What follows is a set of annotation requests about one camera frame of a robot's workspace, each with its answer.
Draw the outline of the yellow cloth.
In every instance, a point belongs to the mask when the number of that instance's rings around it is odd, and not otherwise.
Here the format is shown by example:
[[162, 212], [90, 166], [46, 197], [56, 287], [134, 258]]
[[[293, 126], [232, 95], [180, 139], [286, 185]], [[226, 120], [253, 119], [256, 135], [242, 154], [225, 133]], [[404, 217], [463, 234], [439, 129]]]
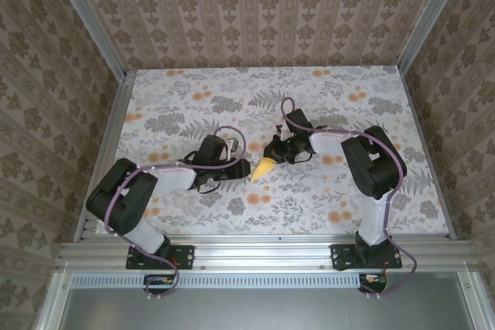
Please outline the yellow cloth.
[[276, 164], [277, 162], [273, 158], [263, 157], [256, 169], [252, 172], [250, 182], [260, 179], [260, 177], [270, 172]]

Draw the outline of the floral patterned tablecloth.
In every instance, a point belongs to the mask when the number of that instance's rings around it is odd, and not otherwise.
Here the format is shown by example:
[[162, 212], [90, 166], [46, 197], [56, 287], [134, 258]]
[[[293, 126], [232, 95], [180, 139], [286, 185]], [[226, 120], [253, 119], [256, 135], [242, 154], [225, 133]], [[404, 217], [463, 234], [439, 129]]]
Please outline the floral patterned tablecloth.
[[[256, 165], [282, 113], [300, 107], [315, 126], [378, 125], [408, 173], [393, 197], [393, 234], [449, 233], [449, 218], [396, 66], [139, 70], [117, 158], [173, 162], [217, 132], [245, 136]], [[200, 191], [155, 191], [145, 218], [167, 234], [336, 234], [360, 226], [362, 195], [339, 151], [275, 166], [259, 180], [211, 182]]]

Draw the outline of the black connector module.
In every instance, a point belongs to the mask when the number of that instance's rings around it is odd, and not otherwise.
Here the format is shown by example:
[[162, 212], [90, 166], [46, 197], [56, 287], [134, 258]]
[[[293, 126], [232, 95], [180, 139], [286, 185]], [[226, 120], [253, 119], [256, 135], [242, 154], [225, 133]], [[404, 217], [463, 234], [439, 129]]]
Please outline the black connector module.
[[380, 294], [387, 284], [385, 274], [360, 274], [358, 290], [365, 294]]
[[151, 296], [162, 297], [176, 285], [175, 274], [150, 274], [143, 278], [143, 290]]

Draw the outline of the grey metal panel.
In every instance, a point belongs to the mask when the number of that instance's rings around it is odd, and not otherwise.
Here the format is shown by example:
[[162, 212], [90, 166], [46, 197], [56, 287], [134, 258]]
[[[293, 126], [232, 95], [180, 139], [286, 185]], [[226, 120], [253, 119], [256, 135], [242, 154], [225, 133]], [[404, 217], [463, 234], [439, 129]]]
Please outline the grey metal panel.
[[420, 273], [396, 292], [355, 288], [77, 289], [55, 274], [36, 330], [495, 330], [480, 275]]

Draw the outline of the aluminium frame crossbar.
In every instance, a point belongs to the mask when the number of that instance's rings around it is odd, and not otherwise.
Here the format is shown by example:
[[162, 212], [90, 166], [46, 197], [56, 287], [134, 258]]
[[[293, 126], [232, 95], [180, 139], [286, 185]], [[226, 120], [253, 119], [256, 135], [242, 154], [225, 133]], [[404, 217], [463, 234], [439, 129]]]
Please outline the aluminium frame crossbar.
[[[193, 269], [206, 272], [330, 272], [330, 247], [353, 243], [352, 235], [171, 236], [176, 245], [193, 245]], [[418, 263], [420, 272], [474, 270], [476, 258], [466, 240], [444, 235], [396, 235], [405, 249], [402, 270]], [[62, 245], [56, 269], [67, 272], [125, 272], [128, 244], [116, 236], [92, 235]]]

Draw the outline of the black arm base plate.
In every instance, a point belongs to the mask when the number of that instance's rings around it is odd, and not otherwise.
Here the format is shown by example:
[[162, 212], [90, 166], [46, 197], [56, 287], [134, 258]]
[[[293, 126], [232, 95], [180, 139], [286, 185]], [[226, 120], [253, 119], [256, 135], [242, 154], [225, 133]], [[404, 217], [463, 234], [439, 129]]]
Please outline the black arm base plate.
[[402, 268], [399, 250], [384, 241], [380, 245], [334, 244], [330, 247], [335, 270]]
[[[195, 247], [192, 245], [168, 245], [160, 247], [155, 255], [167, 259], [178, 270], [192, 270], [195, 257]], [[162, 261], [152, 259], [137, 251], [134, 247], [128, 249], [125, 267], [129, 270], [165, 270], [169, 266]]]

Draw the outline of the aluminium table side rail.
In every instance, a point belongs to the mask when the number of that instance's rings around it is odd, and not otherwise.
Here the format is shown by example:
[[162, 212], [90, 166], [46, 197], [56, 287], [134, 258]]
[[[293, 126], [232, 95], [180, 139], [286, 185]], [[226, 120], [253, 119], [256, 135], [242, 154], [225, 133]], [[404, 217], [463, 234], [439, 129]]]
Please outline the aluminium table side rail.
[[131, 99], [136, 73], [136, 70], [127, 71], [125, 78], [118, 84], [92, 176], [90, 178], [87, 193], [82, 204], [82, 210], [80, 212], [77, 228], [73, 237], [74, 243], [79, 243], [82, 240], [84, 226], [88, 217], [86, 201], [98, 185], [99, 181], [102, 180], [108, 169], [114, 164], [115, 154]]

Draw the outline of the aluminium frame post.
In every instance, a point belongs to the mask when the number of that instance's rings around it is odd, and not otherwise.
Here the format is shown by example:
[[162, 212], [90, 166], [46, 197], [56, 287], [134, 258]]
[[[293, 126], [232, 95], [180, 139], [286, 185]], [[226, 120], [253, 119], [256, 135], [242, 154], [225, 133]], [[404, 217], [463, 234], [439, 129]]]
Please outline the aluminium frame post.
[[413, 28], [405, 47], [398, 58], [398, 70], [404, 76], [414, 62], [415, 57], [425, 43], [428, 34], [446, 6], [448, 0], [428, 0]]
[[111, 35], [99, 19], [95, 6], [90, 0], [70, 0], [70, 2], [100, 50], [116, 81], [118, 84], [122, 84], [127, 73], [125, 62], [119, 56]]

